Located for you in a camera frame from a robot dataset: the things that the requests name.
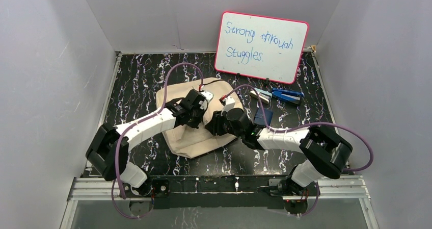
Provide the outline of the beige canvas backpack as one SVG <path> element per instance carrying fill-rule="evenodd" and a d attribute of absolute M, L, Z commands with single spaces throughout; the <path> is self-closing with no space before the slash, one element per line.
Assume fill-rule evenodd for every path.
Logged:
<path fill-rule="evenodd" d="M 204 84 L 212 81 L 217 81 L 216 78 L 204 79 Z M 184 82 L 179 84 L 168 85 L 167 103 L 172 99 L 179 97 L 186 97 L 191 89 L 198 90 L 201 80 Z M 191 128 L 187 125 L 178 126 L 172 130 L 163 132 L 163 136 L 171 152 L 175 155 L 183 156 L 186 158 L 195 158 L 207 152 L 220 148 L 229 144 L 237 137 L 231 134 L 224 134 L 222 136 L 214 136 L 207 129 L 207 124 L 213 115 L 214 111 L 221 111 L 223 105 L 219 99 L 233 90 L 231 84 L 225 80 L 219 80 L 215 83 L 205 85 L 203 90 L 207 90 L 214 94 L 207 111 L 203 116 L 204 122 L 199 124 L 198 129 Z M 164 88 L 156 93 L 156 107 L 160 107 L 163 103 Z"/>

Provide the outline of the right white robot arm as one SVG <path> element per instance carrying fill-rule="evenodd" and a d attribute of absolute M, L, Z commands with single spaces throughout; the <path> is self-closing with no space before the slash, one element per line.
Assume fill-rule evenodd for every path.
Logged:
<path fill-rule="evenodd" d="M 253 123 L 240 108 L 215 111 L 205 128 L 214 136 L 230 134 L 250 149 L 283 149 L 301 152 L 304 163 L 296 165 L 286 185 L 293 195 L 301 195 L 307 186 L 322 177 L 340 178 L 353 147 L 332 128 L 314 124 L 304 130 L 268 129 Z"/>

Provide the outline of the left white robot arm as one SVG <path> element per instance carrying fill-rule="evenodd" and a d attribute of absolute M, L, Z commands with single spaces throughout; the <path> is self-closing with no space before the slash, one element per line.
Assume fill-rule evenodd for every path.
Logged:
<path fill-rule="evenodd" d="M 198 128 L 213 94 L 191 89 L 185 97 L 172 99 L 156 111 L 126 124 L 99 127 L 85 157 L 106 181 L 129 184 L 139 196 L 152 190 L 148 175 L 128 161 L 128 153 L 143 141 L 164 131 L 186 125 Z"/>

